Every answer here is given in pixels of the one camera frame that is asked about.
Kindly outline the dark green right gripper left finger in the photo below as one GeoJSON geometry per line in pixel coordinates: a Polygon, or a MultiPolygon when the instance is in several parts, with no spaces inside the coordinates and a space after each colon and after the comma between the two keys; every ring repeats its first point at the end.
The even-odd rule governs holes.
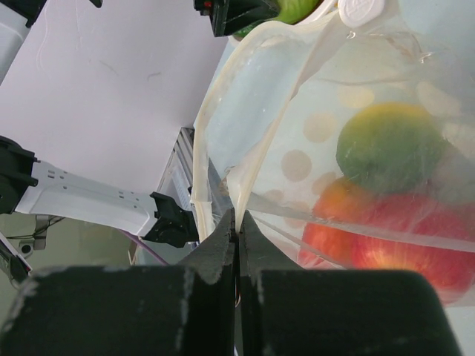
{"type": "Polygon", "coordinates": [[[3,355],[232,355],[232,215],[172,266],[42,269],[1,327],[3,355]]]}

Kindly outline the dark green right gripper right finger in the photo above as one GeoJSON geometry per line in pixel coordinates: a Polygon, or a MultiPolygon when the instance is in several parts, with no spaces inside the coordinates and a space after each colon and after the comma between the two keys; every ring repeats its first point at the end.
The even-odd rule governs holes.
{"type": "Polygon", "coordinates": [[[240,228],[245,355],[459,355],[436,292],[411,271],[306,270],[240,228]]]}

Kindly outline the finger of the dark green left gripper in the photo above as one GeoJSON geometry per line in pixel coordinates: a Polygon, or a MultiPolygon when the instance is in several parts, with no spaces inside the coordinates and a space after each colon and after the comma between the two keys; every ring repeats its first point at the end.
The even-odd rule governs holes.
{"type": "Polygon", "coordinates": [[[249,25],[277,17],[278,1],[267,0],[194,0],[194,9],[208,17],[214,37],[230,36],[249,25]]]}

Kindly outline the red apple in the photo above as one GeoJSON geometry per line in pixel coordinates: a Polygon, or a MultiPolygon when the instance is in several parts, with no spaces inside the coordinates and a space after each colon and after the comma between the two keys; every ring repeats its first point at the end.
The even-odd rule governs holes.
{"type": "Polygon", "coordinates": [[[424,194],[378,195],[342,177],[330,183],[312,212],[355,232],[306,224],[307,244],[298,262],[307,268],[334,260],[344,267],[420,273],[443,303],[461,299],[474,285],[474,253],[458,242],[474,241],[474,205],[451,207],[424,194]]]}

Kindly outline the clear zip top bag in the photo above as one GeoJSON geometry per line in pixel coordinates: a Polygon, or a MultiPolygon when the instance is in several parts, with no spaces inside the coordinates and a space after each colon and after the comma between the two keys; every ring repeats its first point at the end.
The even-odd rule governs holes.
{"type": "MultiPolygon", "coordinates": [[[[302,266],[306,224],[357,231],[312,209],[345,177],[335,158],[341,129],[383,102],[424,108],[448,141],[430,178],[390,194],[474,205],[474,81],[448,48],[404,23],[397,1],[376,5],[375,16],[371,1],[341,1],[312,24],[266,23],[233,50],[195,122],[191,203],[201,240],[225,211],[237,229],[250,214],[302,266]]],[[[334,260],[311,268],[362,269],[334,260]]]]}

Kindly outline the yellow green mango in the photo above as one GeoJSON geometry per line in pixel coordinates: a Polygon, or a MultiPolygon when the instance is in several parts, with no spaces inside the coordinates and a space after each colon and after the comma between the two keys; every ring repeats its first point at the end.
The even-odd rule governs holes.
{"type": "Polygon", "coordinates": [[[383,102],[344,125],[335,158],[353,183],[389,194],[410,191],[430,178],[447,149],[448,141],[424,108],[383,102]]]}

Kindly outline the green cabbage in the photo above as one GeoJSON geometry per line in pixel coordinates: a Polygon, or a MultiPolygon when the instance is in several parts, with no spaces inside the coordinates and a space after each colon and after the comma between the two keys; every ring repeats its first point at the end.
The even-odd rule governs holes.
{"type": "Polygon", "coordinates": [[[296,24],[310,15],[320,4],[321,0],[278,0],[280,11],[275,21],[296,24]]]}

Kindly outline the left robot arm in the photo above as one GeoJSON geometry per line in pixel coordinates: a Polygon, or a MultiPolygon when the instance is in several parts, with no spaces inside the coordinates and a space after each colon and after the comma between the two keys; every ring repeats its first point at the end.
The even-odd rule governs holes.
{"type": "MultiPolygon", "coordinates": [[[[46,1],[1,1],[1,83],[46,1]]],[[[194,1],[215,36],[274,19],[278,1],[194,1]]],[[[192,211],[157,192],[149,195],[106,185],[38,160],[1,136],[1,214],[51,215],[110,226],[144,240],[183,247],[199,240],[192,211]]]]}

